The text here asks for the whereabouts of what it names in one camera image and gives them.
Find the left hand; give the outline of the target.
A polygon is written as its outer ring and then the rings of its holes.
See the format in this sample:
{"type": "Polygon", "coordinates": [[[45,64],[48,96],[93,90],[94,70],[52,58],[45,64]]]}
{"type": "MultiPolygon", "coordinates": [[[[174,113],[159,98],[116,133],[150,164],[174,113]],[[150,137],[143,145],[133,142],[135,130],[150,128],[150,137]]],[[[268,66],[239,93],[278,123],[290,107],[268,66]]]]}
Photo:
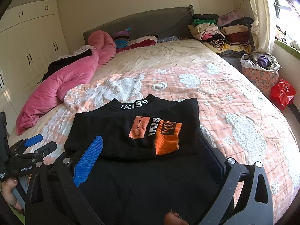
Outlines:
{"type": "Polygon", "coordinates": [[[4,181],[1,184],[2,194],[4,199],[10,206],[12,206],[19,213],[22,213],[23,208],[13,194],[13,189],[17,186],[17,184],[18,180],[15,178],[9,178],[6,181],[4,181]]]}

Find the right hand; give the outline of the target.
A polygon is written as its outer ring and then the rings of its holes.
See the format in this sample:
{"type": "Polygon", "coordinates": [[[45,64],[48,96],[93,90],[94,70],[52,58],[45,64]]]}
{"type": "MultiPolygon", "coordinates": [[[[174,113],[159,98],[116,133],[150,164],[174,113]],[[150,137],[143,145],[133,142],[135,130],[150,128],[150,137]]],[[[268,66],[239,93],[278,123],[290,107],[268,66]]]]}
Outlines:
{"type": "Polygon", "coordinates": [[[181,216],[170,209],[164,217],[164,225],[189,225],[181,216]]]}

